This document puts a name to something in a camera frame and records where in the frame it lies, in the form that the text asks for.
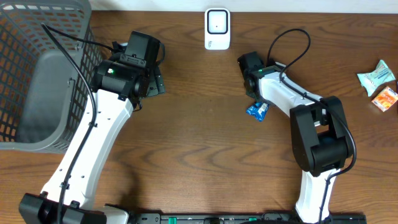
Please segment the wooden surface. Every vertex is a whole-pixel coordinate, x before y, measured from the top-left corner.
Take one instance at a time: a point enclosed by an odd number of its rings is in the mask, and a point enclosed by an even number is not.
[[[340,98],[358,146],[354,169],[336,180],[330,210],[364,212],[368,223],[397,223],[397,106],[383,113],[372,105],[356,73],[373,71],[384,59],[398,75],[398,15],[231,18],[230,48],[209,51],[203,46],[203,13],[93,12],[96,40],[125,42],[138,30],[167,49],[160,68],[167,94],[145,99],[143,110],[122,128],[99,180],[96,205],[165,213],[293,209],[301,170],[292,154],[289,119],[276,108],[262,123],[245,114],[253,100],[244,94],[236,59],[253,50],[265,57],[277,34],[300,27],[310,33],[312,46],[287,73],[313,93]],[[289,63],[305,44],[302,34],[289,34],[272,56]],[[1,223],[22,222],[23,194],[40,193],[61,159],[0,152]]]

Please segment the brown object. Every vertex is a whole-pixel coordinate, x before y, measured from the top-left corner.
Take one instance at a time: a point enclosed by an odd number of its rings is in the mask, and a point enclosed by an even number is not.
[[[265,59],[277,34],[300,27],[310,33],[312,46],[287,74],[308,91],[339,97],[358,147],[356,166],[335,182],[330,210],[364,212],[368,223],[397,223],[398,116],[369,102],[356,73],[372,70],[379,58],[398,68],[398,15],[232,13],[231,46],[222,51],[205,50],[203,16],[93,12],[96,40],[126,42],[138,30],[161,40],[167,51],[161,65],[167,94],[145,99],[121,130],[99,180],[96,206],[165,213],[293,209],[301,170],[289,119],[276,108],[262,123],[245,113],[253,100],[244,94],[236,59],[254,50]],[[303,34],[288,34],[272,57],[287,64],[306,44]],[[39,194],[61,159],[0,152],[0,223],[22,223],[23,194]]]

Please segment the white backdrop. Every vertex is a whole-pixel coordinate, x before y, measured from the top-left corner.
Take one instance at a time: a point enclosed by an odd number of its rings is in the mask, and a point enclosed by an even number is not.
[[[93,10],[398,13],[398,0],[90,0]]]

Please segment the laundry basket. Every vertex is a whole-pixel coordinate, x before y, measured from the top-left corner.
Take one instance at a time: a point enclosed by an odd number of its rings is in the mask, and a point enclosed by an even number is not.
[[[93,40],[90,16],[87,0],[0,0],[0,149],[68,149],[88,92],[40,23]],[[53,35],[90,81],[97,46]]]

